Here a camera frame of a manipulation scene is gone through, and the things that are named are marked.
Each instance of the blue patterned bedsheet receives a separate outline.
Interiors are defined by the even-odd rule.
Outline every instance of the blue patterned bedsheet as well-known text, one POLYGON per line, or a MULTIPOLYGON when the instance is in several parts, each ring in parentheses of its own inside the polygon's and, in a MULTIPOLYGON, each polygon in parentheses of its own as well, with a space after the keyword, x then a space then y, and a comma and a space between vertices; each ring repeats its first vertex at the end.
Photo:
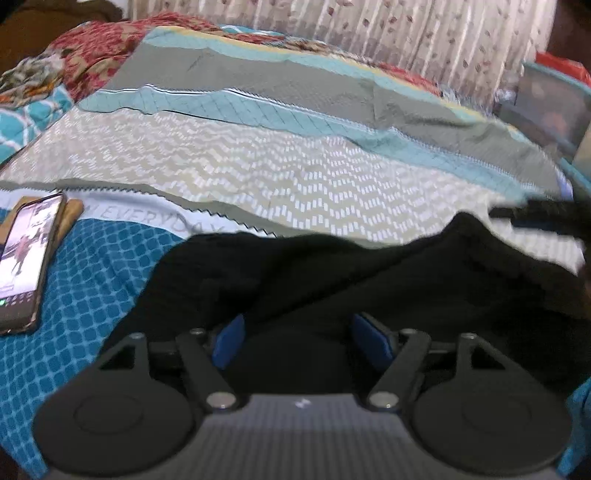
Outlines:
MULTIPOLYGON (((0 190, 0 206, 14 204, 26 194, 47 192, 0 190)), ((31 434, 36 410, 94 360, 164 253, 196 232, 253 232, 225 218, 189 212, 155 195, 68 195, 84 201, 85 213, 48 269, 41 326, 32 335, 0 338, 0 445, 32 478, 47 471, 31 434)), ((8 211, 0 207, 0 222, 8 211)))
POLYGON ((0 108, 0 164, 57 122, 74 102, 63 85, 49 97, 19 107, 0 108))

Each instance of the blanket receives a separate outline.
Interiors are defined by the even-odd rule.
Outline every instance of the blanket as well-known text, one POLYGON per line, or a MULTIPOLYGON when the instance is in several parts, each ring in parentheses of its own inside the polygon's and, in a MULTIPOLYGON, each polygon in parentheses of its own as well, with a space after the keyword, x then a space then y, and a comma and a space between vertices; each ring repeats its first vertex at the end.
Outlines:
POLYGON ((452 108, 345 59, 175 27, 152 31, 119 74, 81 107, 172 110, 305 136, 341 135, 390 158, 405 149, 409 161, 459 170, 467 180, 502 192, 535 186, 560 192, 551 161, 498 121, 452 108), (445 153, 460 157, 451 160, 445 153), (507 174, 513 178, 503 179, 507 174))
POLYGON ((15 109, 0 108, 0 163, 35 140, 73 105, 60 85, 43 100, 15 109))
POLYGON ((0 76, 0 106, 18 108, 47 98, 64 75, 59 55, 39 55, 21 60, 0 76))
POLYGON ((74 107, 9 164, 0 187, 118 189, 158 194, 274 235, 306 230, 401 244, 471 211, 508 243, 575 271, 572 239, 488 220, 507 202, 434 168, 390 160, 347 139, 306 138, 162 111, 108 115, 74 107), (52 162, 38 161, 50 156, 52 162))
MULTIPOLYGON (((0 220, 24 195, 0 192, 0 220)), ((33 335, 0 338, 0 442, 33 478, 46 472, 31 436, 43 400, 95 358, 102 339, 133 306, 155 263, 193 233, 250 232, 208 213, 186 212, 156 196, 69 192, 85 211, 47 273, 41 325, 33 335)))

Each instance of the curtain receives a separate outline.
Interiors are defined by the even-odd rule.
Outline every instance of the curtain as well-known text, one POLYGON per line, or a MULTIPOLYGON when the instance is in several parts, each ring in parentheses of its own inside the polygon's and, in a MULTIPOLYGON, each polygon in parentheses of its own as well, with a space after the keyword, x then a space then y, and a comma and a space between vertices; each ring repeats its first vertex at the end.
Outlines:
POLYGON ((163 10, 314 38, 387 61, 483 105, 545 50, 557 0, 129 0, 133 20, 163 10))

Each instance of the black fabric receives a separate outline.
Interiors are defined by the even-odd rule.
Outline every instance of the black fabric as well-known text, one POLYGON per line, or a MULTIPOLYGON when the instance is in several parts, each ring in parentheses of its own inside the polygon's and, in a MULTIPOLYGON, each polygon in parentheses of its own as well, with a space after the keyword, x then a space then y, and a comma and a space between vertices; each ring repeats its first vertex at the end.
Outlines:
POLYGON ((589 480, 591 478, 591 457, 585 457, 568 476, 569 480, 589 480))
POLYGON ((197 235, 165 254, 103 348, 132 332, 170 340, 243 313, 246 341, 224 372, 237 392, 351 392, 374 381, 348 337, 351 316, 368 312, 442 342, 475 332, 568 395, 591 372, 591 326, 548 305, 581 310, 580 289, 467 213, 438 235, 381 249, 325 235, 197 235))

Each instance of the smartphone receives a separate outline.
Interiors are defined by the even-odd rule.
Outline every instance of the smartphone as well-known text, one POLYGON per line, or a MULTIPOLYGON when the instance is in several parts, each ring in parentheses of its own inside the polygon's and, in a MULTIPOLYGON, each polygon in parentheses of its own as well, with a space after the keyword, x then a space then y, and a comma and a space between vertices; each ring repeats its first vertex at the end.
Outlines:
POLYGON ((35 331, 53 253, 53 241, 66 206, 64 194, 22 205, 0 257, 0 335, 35 331))

